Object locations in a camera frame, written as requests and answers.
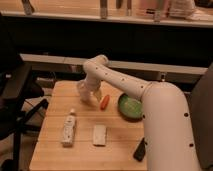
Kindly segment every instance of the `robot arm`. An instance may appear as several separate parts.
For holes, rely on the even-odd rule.
[[[142,101],[147,168],[150,171],[201,171],[186,98],[175,85],[147,82],[107,68],[108,59],[100,55],[87,60],[87,73],[78,83],[83,100],[99,90],[101,80]]]
[[[87,76],[84,82],[81,82],[81,86],[79,86],[84,88],[83,93],[85,93],[86,90],[91,92],[98,91],[101,81],[104,80],[112,86],[122,90],[130,97],[140,101],[144,90],[150,85],[150,82],[113,71],[106,67],[108,62],[107,57],[99,55],[84,63],[83,68]],[[86,93],[82,94],[81,89],[79,90],[81,97],[85,97]]]

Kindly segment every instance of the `white block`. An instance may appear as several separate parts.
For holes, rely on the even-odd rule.
[[[93,145],[105,146],[106,145],[106,126],[95,125],[93,130]]]

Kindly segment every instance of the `wooden table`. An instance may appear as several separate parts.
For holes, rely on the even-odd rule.
[[[102,83],[102,94],[110,94],[105,111],[92,99],[89,104],[80,100],[76,82],[55,84],[38,142],[30,164],[31,171],[145,171],[146,158],[136,161],[132,155],[143,137],[143,124],[124,120],[117,111],[121,91]],[[74,145],[63,148],[60,139],[63,123],[71,108],[76,109]],[[107,127],[105,147],[92,144],[93,126]]]

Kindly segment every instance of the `chair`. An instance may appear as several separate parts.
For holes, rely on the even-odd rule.
[[[41,100],[27,113],[22,111],[25,99],[44,95],[35,81],[31,66],[15,51],[0,13],[0,140],[14,134],[13,159],[4,161],[2,171],[19,170],[21,134],[40,130],[38,126],[28,125],[27,121],[40,107],[47,108],[47,100]]]
[[[213,63],[193,88],[189,107],[198,160],[213,171]]]

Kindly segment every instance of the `carrot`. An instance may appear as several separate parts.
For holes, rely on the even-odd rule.
[[[109,103],[109,99],[110,99],[110,96],[109,95],[106,95],[103,100],[101,101],[101,104],[100,104],[100,109],[101,110],[104,110],[106,109],[108,103]]]

